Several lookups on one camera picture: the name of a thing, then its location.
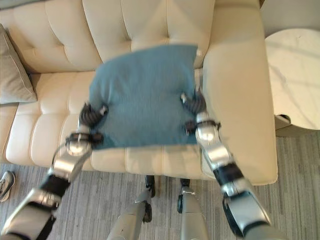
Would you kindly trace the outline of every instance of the robotic hand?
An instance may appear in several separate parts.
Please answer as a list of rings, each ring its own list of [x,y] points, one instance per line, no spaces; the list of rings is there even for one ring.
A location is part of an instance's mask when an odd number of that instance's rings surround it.
[[[196,90],[195,99],[188,99],[185,94],[181,95],[181,99],[184,106],[196,114],[196,140],[220,185],[223,209],[232,232],[246,240],[286,240],[279,230],[271,226],[270,218],[253,186],[243,176],[233,155],[221,142],[221,125],[210,119],[200,89]]]
[[[89,104],[84,105],[77,131],[66,138],[63,153],[56,159],[53,157],[45,181],[40,187],[33,188],[7,219],[1,232],[2,240],[47,239],[56,220],[53,211],[59,207],[65,191],[81,172],[92,147],[103,140],[101,134],[91,134],[91,128],[106,112],[106,107],[94,111]]]

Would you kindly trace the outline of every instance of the marble table top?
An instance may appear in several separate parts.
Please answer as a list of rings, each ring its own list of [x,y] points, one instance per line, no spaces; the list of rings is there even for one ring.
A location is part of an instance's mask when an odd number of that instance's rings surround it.
[[[275,115],[320,130],[320,31],[286,29],[265,39]]]

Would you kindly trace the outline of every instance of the sofa backrest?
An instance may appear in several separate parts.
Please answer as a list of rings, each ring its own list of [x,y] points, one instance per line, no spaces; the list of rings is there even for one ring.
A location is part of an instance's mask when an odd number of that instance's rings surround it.
[[[161,44],[209,46],[215,0],[46,0],[0,11],[29,73],[93,71],[116,56]]]

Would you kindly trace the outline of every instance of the shoe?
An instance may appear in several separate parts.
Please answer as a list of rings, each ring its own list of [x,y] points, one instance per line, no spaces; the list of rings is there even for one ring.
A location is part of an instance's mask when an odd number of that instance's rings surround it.
[[[0,203],[9,198],[10,190],[16,183],[16,176],[12,171],[5,171],[0,180]]]

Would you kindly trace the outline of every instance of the floor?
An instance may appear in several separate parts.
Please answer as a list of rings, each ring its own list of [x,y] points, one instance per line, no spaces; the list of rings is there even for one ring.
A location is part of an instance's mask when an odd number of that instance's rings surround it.
[[[255,187],[272,222],[291,240],[320,239],[320,133],[298,138],[277,138],[278,181]],[[8,201],[0,204],[0,228],[46,169],[2,164],[15,171],[17,183]],[[153,220],[143,224],[141,240],[180,239],[177,213],[178,179],[157,176],[152,199]],[[222,197],[213,181],[191,181],[214,240],[235,240],[225,219]],[[144,188],[141,175],[82,172],[62,200],[50,240],[105,240],[118,215]]]

